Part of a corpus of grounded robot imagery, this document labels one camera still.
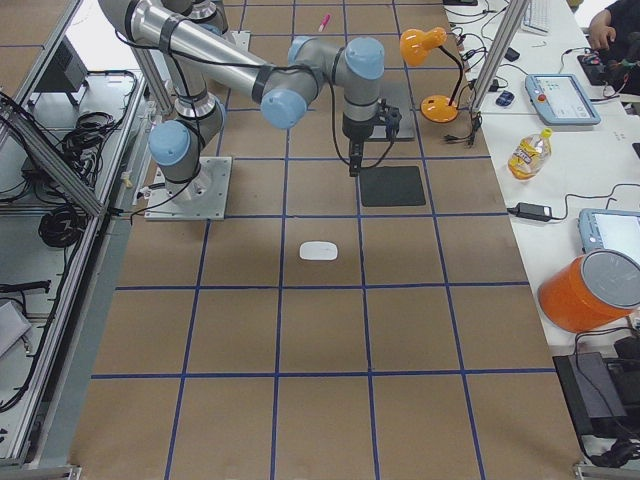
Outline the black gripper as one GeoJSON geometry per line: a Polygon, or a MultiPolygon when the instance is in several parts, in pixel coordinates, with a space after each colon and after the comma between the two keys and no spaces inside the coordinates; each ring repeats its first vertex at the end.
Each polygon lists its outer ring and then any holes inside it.
{"type": "Polygon", "coordinates": [[[385,139],[394,141],[400,130],[400,110],[379,99],[366,105],[346,100],[342,115],[342,133],[349,141],[349,176],[358,177],[362,169],[363,143],[372,137],[374,128],[384,129],[385,139]]]}

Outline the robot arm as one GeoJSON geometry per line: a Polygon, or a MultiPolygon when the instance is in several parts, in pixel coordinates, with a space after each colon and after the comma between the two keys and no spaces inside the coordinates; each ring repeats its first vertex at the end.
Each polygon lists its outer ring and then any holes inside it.
{"type": "Polygon", "coordinates": [[[169,218],[224,214],[231,163],[202,155],[225,123],[208,80],[250,97],[268,123],[282,130],[303,118],[323,86],[342,88],[342,132],[349,141],[345,162],[352,177],[364,168],[364,145],[375,127],[384,127],[389,143],[396,140],[401,114],[381,96],[385,51],[375,38],[357,37],[337,47],[317,37],[297,37],[287,65],[277,66],[225,39],[187,2],[103,1],[100,7],[123,43],[156,50],[168,63],[177,117],[152,130],[148,147],[164,177],[158,204],[169,209],[169,218]]]}

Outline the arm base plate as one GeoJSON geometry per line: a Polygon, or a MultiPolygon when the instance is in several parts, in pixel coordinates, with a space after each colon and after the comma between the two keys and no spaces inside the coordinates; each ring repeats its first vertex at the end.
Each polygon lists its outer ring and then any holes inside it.
{"type": "Polygon", "coordinates": [[[200,172],[184,191],[173,197],[181,186],[166,183],[164,174],[156,168],[155,182],[163,186],[151,191],[150,209],[144,212],[150,221],[199,221],[225,218],[233,159],[201,156],[200,172]]]}

